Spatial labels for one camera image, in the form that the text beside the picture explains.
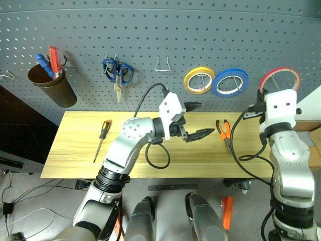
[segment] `yellow tape roll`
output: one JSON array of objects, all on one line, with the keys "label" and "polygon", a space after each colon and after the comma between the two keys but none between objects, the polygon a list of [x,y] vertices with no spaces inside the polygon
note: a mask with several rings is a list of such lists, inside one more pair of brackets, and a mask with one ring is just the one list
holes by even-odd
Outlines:
[{"label": "yellow tape roll", "polygon": [[[210,78],[210,81],[208,82],[208,84],[205,85],[205,87],[203,88],[190,87],[191,79],[199,74],[205,74]],[[187,73],[187,75],[184,78],[184,87],[189,93],[203,94],[212,88],[212,81],[214,78],[215,78],[215,73],[212,69],[207,67],[198,67],[198,68],[192,69],[190,72]]]}]

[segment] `blue screwdriver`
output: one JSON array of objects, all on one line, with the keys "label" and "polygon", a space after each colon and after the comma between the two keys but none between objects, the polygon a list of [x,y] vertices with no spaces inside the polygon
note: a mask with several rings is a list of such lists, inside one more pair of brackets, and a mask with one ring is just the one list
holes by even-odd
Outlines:
[{"label": "blue screwdriver", "polygon": [[45,57],[42,54],[36,54],[36,60],[39,62],[40,66],[43,67],[43,69],[47,72],[50,78],[54,79],[54,72],[52,71],[50,63],[48,63]]}]

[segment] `tool holder cup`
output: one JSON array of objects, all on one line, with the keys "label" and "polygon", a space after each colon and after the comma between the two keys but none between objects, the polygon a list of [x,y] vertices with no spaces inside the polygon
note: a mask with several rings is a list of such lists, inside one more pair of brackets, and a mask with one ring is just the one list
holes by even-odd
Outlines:
[{"label": "tool holder cup", "polygon": [[68,83],[64,70],[57,78],[51,79],[38,64],[28,72],[28,79],[60,107],[71,107],[77,102],[77,96]]}]

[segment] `screwdriver shaft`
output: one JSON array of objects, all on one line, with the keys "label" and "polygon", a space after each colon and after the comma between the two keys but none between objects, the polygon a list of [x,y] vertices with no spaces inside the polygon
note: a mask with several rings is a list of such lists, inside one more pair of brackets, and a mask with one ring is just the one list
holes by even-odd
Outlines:
[{"label": "screwdriver shaft", "polygon": [[95,163],[96,158],[97,158],[97,156],[98,156],[98,153],[99,153],[99,150],[100,150],[100,147],[101,147],[102,141],[103,141],[103,139],[100,139],[100,142],[99,142],[99,145],[98,145],[98,148],[97,148],[97,151],[96,151],[96,155],[95,155],[95,158],[94,158],[94,163]]}]

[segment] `metal hook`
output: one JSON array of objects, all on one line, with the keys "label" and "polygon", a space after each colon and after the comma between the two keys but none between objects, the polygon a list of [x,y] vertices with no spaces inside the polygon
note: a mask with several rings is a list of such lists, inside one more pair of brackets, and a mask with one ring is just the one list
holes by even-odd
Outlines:
[{"label": "metal hook", "polygon": [[[51,62],[50,58],[49,58],[49,55],[47,54],[47,59],[48,59],[48,62]],[[67,64],[67,57],[64,55],[64,59],[65,59],[65,63],[62,64],[61,66],[65,66]]]},{"label": "metal hook", "polygon": [[276,88],[277,88],[277,89],[280,89],[280,88],[279,88],[279,86],[277,85],[277,83],[276,83],[275,79],[274,79],[274,74],[272,74],[272,75],[271,75],[271,78],[272,78],[272,80],[273,80],[274,84],[276,85]]},{"label": "metal hook", "polygon": [[199,77],[199,79],[200,79],[200,78],[202,78],[202,82],[203,82],[203,89],[205,89],[204,76],[206,76],[206,74],[204,74],[204,73],[199,73],[199,74],[197,74],[197,76]]},{"label": "metal hook", "polygon": [[238,90],[240,90],[239,86],[238,86],[238,85],[237,85],[237,83],[236,83],[235,76],[233,76],[233,79],[234,79],[234,82],[235,82],[236,88],[237,88]]},{"label": "metal hook", "polygon": [[101,75],[106,74],[107,69],[108,69],[108,64],[106,65],[106,68],[105,68],[104,72],[103,72]]},{"label": "metal hook", "polygon": [[169,69],[157,69],[157,66],[159,66],[159,55],[157,55],[157,64],[155,66],[155,71],[158,71],[158,72],[170,72],[171,67],[170,67],[170,64],[169,64],[169,57],[168,56],[166,56],[166,64],[169,67]]},{"label": "metal hook", "polygon": [[67,58],[66,58],[66,56],[64,55],[64,59],[65,59],[65,63],[64,64],[62,64],[61,66],[65,66],[66,64],[67,64]]},{"label": "metal hook", "polygon": [[6,77],[6,78],[9,78],[9,79],[15,79],[15,76],[12,73],[10,73],[8,70],[6,72],[9,74],[9,76],[0,75],[0,77],[1,77],[0,80],[2,80],[2,77]]}]

